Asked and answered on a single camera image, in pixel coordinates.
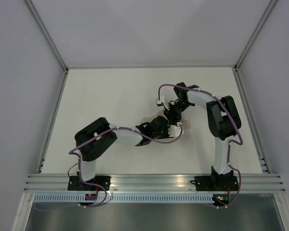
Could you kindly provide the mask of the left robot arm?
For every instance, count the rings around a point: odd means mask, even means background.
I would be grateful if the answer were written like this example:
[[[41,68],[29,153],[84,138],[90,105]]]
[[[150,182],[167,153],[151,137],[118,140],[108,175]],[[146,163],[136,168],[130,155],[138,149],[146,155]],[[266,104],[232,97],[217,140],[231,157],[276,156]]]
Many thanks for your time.
[[[106,118],[101,117],[74,136],[76,146],[80,147],[77,154],[80,155],[80,173],[78,187],[89,191],[95,187],[96,160],[115,143],[123,143],[131,146],[149,145],[153,140],[170,138],[168,120],[163,116],[157,116],[151,122],[144,122],[130,129],[119,129],[110,124]]]

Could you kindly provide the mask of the beige cloth napkin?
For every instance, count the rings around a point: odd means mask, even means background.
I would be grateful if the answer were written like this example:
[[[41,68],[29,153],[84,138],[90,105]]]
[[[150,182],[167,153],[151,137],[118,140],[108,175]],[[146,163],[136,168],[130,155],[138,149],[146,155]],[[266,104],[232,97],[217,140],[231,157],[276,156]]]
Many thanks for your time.
[[[161,111],[157,112],[156,114],[154,114],[151,117],[144,117],[141,120],[141,124],[144,123],[144,122],[151,122],[154,118],[156,118],[158,116],[162,116],[162,117],[166,118],[166,116],[164,115],[164,110],[161,110]],[[181,120],[181,123],[182,123],[183,129],[186,129],[186,130],[190,130],[191,129],[191,123],[190,123],[189,120]]]

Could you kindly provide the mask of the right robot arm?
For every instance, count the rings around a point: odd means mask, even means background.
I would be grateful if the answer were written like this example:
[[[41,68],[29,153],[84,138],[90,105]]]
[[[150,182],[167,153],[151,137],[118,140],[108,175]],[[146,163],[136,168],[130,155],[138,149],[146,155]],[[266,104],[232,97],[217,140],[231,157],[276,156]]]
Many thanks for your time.
[[[232,143],[242,145],[239,133],[241,119],[233,97],[217,97],[197,85],[186,86],[183,82],[173,85],[177,99],[167,102],[161,95],[157,105],[164,107],[164,115],[170,124],[182,119],[182,112],[190,106],[199,106],[206,110],[208,126],[215,138],[215,158],[209,176],[195,176],[191,184],[198,192],[237,191],[239,183],[230,164]]]

